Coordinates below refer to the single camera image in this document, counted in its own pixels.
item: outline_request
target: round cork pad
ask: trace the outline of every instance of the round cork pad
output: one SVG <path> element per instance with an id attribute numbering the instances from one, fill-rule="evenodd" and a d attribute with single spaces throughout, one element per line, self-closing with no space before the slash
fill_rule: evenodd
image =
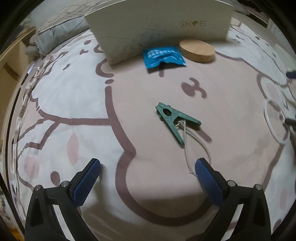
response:
<path id="1" fill-rule="evenodd" d="M 181 54 L 189 60 L 210 63 L 215 59 L 214 47 L 201 40 L 185 39 L 179 45 Z"/>

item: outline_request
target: bed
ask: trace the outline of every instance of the bed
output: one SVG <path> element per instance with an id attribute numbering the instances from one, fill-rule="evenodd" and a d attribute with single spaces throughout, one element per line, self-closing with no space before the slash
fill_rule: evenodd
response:
<path id="1" fill-rule="evenodd" d="M 102 173 L 78 212 L 99 240 L 198 240 L 218 208 L 159 119 L 163 102 L 202 122 L 201 143 L 188 139 L 189 164 L 204 157 L 226 180 L 260 183 L 275 231 L 296 198 L 295 152 L 271 134 L 264 105 L 278 103 L 266 105 L 271 128 L 293 140 L 282 125 L 295 117 L 293 83 L 273 47 L 237 19 L 227 42 L 211 44 L 211 64 L 148 72 L 139 56 L 111 68 L 88 30 L 36 63 L 20 86 L 7 153 L 23 224 L 34 186 L 58 186 L 97 158 Z"/>

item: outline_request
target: blue plastic bag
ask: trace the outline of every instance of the blue plastic bag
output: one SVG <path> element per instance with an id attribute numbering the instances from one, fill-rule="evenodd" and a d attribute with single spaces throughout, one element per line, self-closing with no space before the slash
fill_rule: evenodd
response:
<path id="1" fill-rule="evenodd" d="M 186 63 L 177 47 L 144 49 L 143 57 L 147 69 L 155 68 L 159 66 L 161 62 L 186 66 Z"/>

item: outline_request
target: white cable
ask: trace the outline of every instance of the white cable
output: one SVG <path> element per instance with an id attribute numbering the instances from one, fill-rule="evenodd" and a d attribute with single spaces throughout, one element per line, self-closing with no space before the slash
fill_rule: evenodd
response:
<path id="1" fill-rule="evenodd" d="M 295 136 L 295 132 L 293 130 L 293 127 L 292 126 L 288 126 L 288 128 L 290 129 L 291 139 L 294 142 L 294 144 L 296 145 L 296 136 Z"/>
<path id="2" fill-rule="evenodd" d="M 279 144 L 281 144 L 281 145 L 286 145 L 286 143 L 290 140 L 290 130 L 287 129 L 287 130 L 288 130 L 288 136 L 287 136 L 286 139 L 280 139 L 280 138 L 278 138 L 278 137 L 276 136 L 276 133 L 275 133 L 274 129 L 273 129 L 272 126 L 271 126 L 271 123 L 270 123 L 270 120 L 269 120 L 269 117 L 268 117 L 268 114 L 267 114 L 267 104 L 268 104 L 268 103 L 274 103 L 274 104 L 276 104 L 276 105 L 279 107 L 280 111 L 283 113 L 283 115 L 284 115 L 284 112 L 283 112 L 283 110 L 282 110 L 282 108 L 281 108 L 281 106 L 279 105 L 278 102 L 274 101 L 273 99 L 267 99 L 267 100 L 265 100 L 265 104 L 264 104 L 264 115 L 265 115 L 265 119 L 266 119 L 266 123 L 267 123 L 267 125 L 268 125 L 268 128 L 269 128 L 269 130 L 270 130 L 272 136 L 274 137 L 274 139 L 275 139 Z"/>
<path id="3" fill-rule="evenodd" d="M 206 151 L 206 153 L 207 153 L 207 155 L 209 157 L 209 164 L 211 165 L 212 159 L 211 159 L 210 151 L 202 143 L 201 139 L 198 138 L 198 136 L 192 130 L 190 130 L 188 127 L 186 127 L 186 121 L 185 120 L 178 121 L 178 123 L 183 127 L 183 130 L 184 130 L 184 151 L 185 151 L 185 158 L 186 158 L 187 166 L 188 166 L 188 168 L 190 170 L 190 173 L 197 177 L 197 175 L 192 170 L 192 167 L 191 167 L 191 165 L 189 163 L 188 143 L 187 143 L 187 135 L 186 135 L 186 133 L 190 134 L 195 140 L 197 140 L 201 144 L 201 146 L 204 148 L 204 150 Z"/>

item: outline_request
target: white cardboard box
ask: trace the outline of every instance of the white cardboard box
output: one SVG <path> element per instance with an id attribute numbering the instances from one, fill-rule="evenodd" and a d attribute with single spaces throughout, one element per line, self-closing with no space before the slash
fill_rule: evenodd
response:
<path id="1" fill-rule="evenodd" d="M 85 15 L 111 65 L 181 39 L 225 40 L 234 7 L 216 0 L 111 0 Z"/>

